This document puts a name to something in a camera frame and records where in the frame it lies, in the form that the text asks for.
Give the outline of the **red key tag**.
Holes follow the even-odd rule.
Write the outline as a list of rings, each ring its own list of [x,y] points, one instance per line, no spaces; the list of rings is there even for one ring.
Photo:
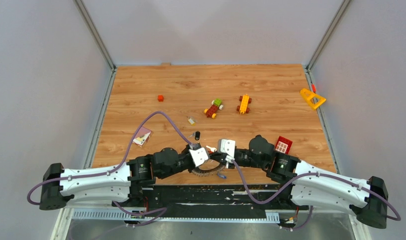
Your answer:
[[[215,147],[210,147],[210,146],[206,146],[206,149],[208,151],[208,153],[212,154],[215,153],[217,151],[217,149]]]

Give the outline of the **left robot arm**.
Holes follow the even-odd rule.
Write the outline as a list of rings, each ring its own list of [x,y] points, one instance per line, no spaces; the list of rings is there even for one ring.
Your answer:
[[[205,148],[172,148],[147,154],[119,165],[90,169],[68,169],[53,163],[43,176],[39,209],[56,210],[68,204],[86,201],[143,203],[141,186],[155,184],[177,173],[193,171],[209,159]]]

